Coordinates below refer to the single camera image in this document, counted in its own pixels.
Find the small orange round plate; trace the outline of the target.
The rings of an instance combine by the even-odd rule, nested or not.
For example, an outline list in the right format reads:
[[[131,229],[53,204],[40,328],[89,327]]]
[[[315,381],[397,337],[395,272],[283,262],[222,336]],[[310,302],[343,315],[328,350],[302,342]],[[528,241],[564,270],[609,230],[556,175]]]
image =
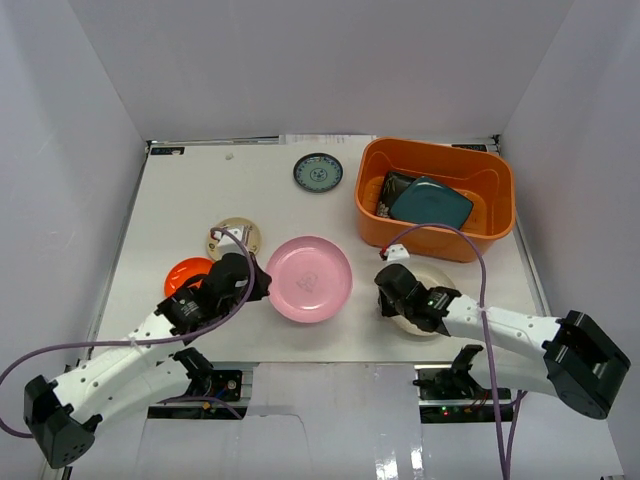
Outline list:
[[[199,287],[214,262],[209,258],[191,257],[176,264],[164,281],[164,295],[173,295],[184,284]]]

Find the beige patterned round plate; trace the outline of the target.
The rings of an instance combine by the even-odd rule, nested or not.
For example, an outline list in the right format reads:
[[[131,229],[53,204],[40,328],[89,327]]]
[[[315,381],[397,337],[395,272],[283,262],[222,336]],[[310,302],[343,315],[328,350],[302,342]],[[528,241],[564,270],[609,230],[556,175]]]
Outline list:
[[[218,222],[210,231],[206,241],[206,247],[208,251],[208,255],[214,261],[219,261],[217,259],[217,252],[215,250],[217,241],[213,238],[213,234],[219,229],[224,229],[232,226],[245,226],[245,245],[244,248],[254,255],[257,255],[260,251],[262,245],[262,237],[261,232],[258,226],[251,220],[243,218],[243,217],[231,217],[224,219]]]

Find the pink round plate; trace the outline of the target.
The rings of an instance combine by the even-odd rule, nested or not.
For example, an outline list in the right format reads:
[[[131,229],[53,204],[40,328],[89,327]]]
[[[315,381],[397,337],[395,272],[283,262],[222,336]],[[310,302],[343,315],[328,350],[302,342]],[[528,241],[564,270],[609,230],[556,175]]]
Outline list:
[[[353,289],[353,273],[344,252],[317,236],[293,238],[271,255],[269,301],[283,317],[301,324],[324,322],[338,314]]]

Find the teal square plate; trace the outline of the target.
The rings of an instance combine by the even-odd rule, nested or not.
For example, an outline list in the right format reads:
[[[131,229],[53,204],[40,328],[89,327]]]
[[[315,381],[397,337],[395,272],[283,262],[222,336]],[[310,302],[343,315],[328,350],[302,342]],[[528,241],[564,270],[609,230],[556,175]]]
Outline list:
[[[442,224],[460,229],[473,202],[429,177],[417,178],[391,207],[391,218],[412,224]]]

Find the black floral square plate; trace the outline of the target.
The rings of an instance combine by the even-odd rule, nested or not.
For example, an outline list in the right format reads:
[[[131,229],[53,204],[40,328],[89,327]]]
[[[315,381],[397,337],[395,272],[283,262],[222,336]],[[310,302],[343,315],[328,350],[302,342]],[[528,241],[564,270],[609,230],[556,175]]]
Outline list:
[[[385,175],[380,189],[376,215],[382,218],[391,218],[391,207],[415,180],[414,176],[389,171]]]

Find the blue floral round plate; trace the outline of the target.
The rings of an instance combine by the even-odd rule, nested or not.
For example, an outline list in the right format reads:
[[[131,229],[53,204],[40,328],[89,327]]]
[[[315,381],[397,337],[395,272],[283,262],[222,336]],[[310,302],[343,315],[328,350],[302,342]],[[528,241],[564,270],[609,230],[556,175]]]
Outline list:
[[[342,164],[327,153],[311,153],[301,157],[293,167],[293,179],[310,193],[326,193],[337,187],[344,175]]]

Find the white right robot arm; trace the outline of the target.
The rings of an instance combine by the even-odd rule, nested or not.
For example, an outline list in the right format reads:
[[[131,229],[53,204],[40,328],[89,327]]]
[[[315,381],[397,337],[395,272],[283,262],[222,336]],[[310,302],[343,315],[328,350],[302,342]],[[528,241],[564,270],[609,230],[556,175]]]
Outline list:
[[[385,317],[400,317],[421,333],[470,341],[452,365],[451,384],[472,399],[497,384],[544,393],[596,420],[608,417],[631,362],[587,314],[536,317],[478,301],[451,288],[426,288],[405,266],[375,277]]]

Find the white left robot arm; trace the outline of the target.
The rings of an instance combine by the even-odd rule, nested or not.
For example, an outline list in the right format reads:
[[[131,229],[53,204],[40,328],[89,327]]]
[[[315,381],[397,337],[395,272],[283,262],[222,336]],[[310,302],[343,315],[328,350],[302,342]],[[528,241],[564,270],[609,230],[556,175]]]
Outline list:
[[[228,253],[206,274],[186,280],[133,331],[52,380],[24,389],[24,420],[53,469],[94,444],[107,425],[167,399],[209,399],[214,367],[193,347],[246,302],[268,296],[271,277],[254,255]]]

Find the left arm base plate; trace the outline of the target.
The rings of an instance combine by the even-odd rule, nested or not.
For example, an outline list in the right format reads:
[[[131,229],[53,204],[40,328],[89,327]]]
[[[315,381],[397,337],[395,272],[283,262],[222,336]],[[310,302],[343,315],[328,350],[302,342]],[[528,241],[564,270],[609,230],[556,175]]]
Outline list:
[[[242,420],[246,408],[242,399],[243,371],[214,369],[205,380],[192,380],[186,392],[157,402],[150,410],[169,408],[160,418]]]

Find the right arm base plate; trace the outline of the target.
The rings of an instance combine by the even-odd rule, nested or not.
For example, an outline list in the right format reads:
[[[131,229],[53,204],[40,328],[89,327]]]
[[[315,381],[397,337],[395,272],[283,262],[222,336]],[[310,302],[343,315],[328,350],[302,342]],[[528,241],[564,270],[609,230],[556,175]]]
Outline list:
[[[491,390],[452,368],[417,368],[413,385],[423,425],[495,421]]]

